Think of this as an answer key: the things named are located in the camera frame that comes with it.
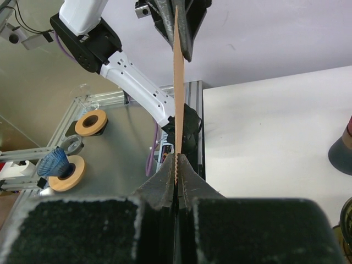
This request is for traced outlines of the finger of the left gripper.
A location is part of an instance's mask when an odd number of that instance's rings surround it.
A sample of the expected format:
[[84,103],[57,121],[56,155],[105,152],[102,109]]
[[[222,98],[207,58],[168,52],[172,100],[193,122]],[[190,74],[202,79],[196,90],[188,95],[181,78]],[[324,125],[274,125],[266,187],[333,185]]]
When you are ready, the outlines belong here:
[[212,5],[211,0],[176,1],[178,8],[177,25],[183,57],[191,62],[196,35]]
[[167,43],[174,46],[174,1],[150,0],[147,5],[156,30],[162,35]]

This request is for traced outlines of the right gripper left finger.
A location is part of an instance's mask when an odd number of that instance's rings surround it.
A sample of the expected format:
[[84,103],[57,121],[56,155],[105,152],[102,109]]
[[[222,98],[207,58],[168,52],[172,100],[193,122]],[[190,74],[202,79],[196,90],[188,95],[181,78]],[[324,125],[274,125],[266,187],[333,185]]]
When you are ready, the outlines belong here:
[[27,200],[1,243],[1,263],[174,263],[175,156],[129,196]]

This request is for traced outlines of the dark green dripper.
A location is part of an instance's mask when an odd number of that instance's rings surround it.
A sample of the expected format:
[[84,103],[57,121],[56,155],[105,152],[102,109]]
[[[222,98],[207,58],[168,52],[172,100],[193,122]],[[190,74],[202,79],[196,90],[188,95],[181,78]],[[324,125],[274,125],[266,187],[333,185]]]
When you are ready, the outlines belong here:
[[340,212],[339,224],[332,228],[346,263],[351,263],[351,198]]

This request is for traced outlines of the brown paper coffee filter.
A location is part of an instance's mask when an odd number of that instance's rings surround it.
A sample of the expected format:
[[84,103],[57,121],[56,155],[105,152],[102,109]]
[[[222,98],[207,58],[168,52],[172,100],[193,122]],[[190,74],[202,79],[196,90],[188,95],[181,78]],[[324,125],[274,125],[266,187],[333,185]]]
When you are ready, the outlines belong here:
[[175,106],[175,186],[178,184],[178,155],[182,151],[184,121],[184,58],[178,26],[179,8],[175,8],[174,44],[173,44],[173,84]]

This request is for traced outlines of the black red carafe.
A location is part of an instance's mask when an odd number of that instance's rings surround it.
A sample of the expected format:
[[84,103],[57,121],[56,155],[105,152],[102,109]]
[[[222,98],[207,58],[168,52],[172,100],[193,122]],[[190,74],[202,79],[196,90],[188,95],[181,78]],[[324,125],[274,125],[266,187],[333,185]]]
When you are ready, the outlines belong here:
[[328,159],[335,169],[351,175],[351,119],[342,136],[329,149]]

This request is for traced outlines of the small clear glass cup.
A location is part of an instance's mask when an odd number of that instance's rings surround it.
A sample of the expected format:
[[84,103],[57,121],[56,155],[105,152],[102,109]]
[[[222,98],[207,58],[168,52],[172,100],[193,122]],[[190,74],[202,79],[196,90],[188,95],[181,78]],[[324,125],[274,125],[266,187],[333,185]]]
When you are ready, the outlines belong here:
[[84,147],[83,139],[80,135],[71,135],[60,145],[67,156],[77,155]]

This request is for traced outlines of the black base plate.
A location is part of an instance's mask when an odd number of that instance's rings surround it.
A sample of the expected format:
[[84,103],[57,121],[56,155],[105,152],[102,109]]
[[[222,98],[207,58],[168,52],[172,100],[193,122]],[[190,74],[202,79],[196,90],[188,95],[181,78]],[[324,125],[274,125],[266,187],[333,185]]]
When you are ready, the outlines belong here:
[[197,114],[184,117],[181,153],[186,155],[193,170],[205,180],[203,128],[203,120]]

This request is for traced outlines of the blue glass dripper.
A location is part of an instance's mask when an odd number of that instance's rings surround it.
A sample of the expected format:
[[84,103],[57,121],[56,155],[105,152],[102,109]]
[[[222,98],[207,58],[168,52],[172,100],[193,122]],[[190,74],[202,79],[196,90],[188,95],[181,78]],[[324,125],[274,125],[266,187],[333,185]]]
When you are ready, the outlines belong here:
[[74,169],[75,165],[69,162],[64,150],[56,147],[41,160],[37,168],[37,174],[41,177],[67,178]]

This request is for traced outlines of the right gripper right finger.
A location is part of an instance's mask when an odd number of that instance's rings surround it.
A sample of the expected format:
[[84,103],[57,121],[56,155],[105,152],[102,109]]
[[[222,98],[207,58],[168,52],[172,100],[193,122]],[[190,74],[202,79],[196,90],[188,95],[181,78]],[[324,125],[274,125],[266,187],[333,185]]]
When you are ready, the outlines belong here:
[[177,156],[182,263],[345,263],[320,206],[302,198],[226,198]]

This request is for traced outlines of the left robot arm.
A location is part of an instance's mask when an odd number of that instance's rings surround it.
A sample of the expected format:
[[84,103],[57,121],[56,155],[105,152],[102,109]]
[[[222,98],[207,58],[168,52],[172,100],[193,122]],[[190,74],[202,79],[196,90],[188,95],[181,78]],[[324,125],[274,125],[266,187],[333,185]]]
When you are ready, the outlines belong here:
[[147,1],[157,31],[173,50],[170,97],[129,60],[117,33],[102,18],[106,1],[65,1],[50,19],[55,33],[88,72],[118,85],[154,118],[176,153],[197,148],[200,117],[184,102],[184,63],[193,56],[195,37],[211,1]]

